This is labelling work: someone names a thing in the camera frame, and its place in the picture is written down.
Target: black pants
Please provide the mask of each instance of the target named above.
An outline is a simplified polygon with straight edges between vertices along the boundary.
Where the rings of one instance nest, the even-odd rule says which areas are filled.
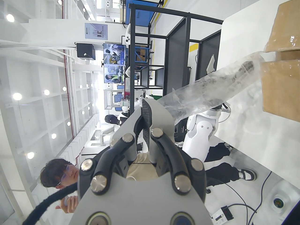
[[[217,161],[229,154],[230,151],[225,147],[224,143],[219,143],[217,146],[209,148],[205,162]],[[231,180],[236,181],[239,179],[239,171],[228,163],[222,163],[219,166],[206,170],[206,179],[207,187],[228,183]]]

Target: smartphone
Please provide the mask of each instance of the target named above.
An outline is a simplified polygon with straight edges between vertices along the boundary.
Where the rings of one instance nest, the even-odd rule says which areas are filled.
[[[65,196],[65,197],[64,197],[64,205],[65,205],[65,206],[68,206],[68,203],[67,203],[68,198],[69,198],[69,196]]]

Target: transparent plastic film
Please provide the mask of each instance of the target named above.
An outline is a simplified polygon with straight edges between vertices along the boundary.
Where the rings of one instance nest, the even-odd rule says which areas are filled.
[[[228,101],[243,89],[259,80],[262,52],[255,52],[228,66],[167,94],[158,100],[172,115],[180,120]]]

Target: black cable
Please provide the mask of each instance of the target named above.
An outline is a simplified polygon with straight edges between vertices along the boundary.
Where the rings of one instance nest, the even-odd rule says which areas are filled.
[[[225,105],[225,103],[222,104],[226,109],[228,109],[228,106]]]
[[[246,202],[245,202],[245,200],[241,197],[241,195],[240,194],[238,194],[237,193],[237,191],[235,190],[235,189],[233,189],[230,185],[228,185],[228,184],[226,184],[226,183],[224,183],[223,181],[221,181],[221,180],[218,180],[218,179],[215,179],[215,178],[212,178],[212,177],[207,177],[207,179],[214,179],[214,180],[216,180],[216,181],[219,181],[220,183],[223,183],[223,184],[225,184],[225,185],[227,185],[228,187],[230,187],[242,200],[243,200],[243,202],[244,202],[244,204],[245,204],[245,206],[246,206],[246,211],[247,211],[247,220],[246,220],[246,225],[247,225],[247,222],[248,222],[248,205],[246,204]]]
[[[253,209],[251,206],[245,205],[245,204],[243,204],[243,203],[234,203],[234,204],[231,204],[231,205],[227,206],[227,208],[229,208],[229,207],[231,207],[231,206],[235,206],[235,205],[246,206],[246,207],[248,207],[249,209],[252,209],[252,210],[256,213],[255,209]]]
[[[77,190],[77,183],[69,185],[56,193],[53,193],[49,197],[47,197],[43,202],[35,207],[35,209],[29,214],[26,220],[22,223],[22,225],[33,225],[36,224],[44,212],[48,209],[48,207],[54,202],[63,199],[65,196],[75,192]]]
[[[253,212],[253,214],[251,215],[250,220],[249,220],[249,222],[248,222],[247,225],[250,224],[252,217],[254,216],[254,214],[256,213],[256,211],[259,209],[259,207],[262,205],[262,202],[263,202],[263,187],[264,187],[267,179],[270,177],[271,173],[272,173],[272,171],[269,173],[269,175],[267,176],[267,178],[265,179],[265,181],[262,184],[262,188],[261,188],[261,191],[260,191],[260,203],[259,203],[259,206],[255,209],[255,212]]]

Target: man with glasses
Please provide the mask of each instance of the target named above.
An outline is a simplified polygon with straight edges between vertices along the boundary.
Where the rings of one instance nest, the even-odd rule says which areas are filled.
[[[65,159],[53,159],[49,161],[42,169],[40,180],[44,187],[54,187],[62,189],[78,181],[79,169]],[[67,199],[67,205],[64,204],[64,198],[60,206],[55,209],[62,209],[65,213],[74,213],[78,206],[78,196],[72,196]]]

